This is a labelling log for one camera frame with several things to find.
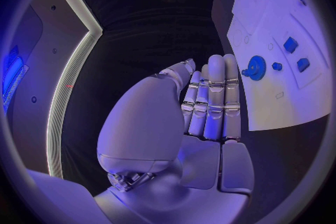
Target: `blue gear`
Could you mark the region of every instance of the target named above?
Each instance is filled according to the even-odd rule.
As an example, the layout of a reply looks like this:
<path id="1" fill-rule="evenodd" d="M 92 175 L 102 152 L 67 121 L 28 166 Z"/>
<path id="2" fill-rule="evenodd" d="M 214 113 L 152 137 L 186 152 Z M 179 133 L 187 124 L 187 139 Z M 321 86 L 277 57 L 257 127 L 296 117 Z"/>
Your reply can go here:
<path id="1" fill-rule="evenodd" d="M 243 70 L 241 74 L 250 77 L 252 80 L 261 80 L 266 73 L 266 61 L 261 56 L 253 56 L 250 59 L 248 68 Z"/>

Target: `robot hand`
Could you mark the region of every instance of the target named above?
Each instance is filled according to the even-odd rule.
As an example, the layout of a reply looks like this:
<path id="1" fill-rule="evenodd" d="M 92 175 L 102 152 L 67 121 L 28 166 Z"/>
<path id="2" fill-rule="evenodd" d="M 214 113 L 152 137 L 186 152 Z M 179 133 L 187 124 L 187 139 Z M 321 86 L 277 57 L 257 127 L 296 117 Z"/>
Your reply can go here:
<path id="1" fill-rule="evenodd" d="M 180 91 L 192 74 L 181 109 Z M 189 59 L 134 85 L 113 107 L 100 132 L 99 163 L 111 183 L 127 191 L 174 162 L 184 133 L 239 140 L 238 71 L 232 54 L 211 56 L 202 73 L 195 72 Z"/>

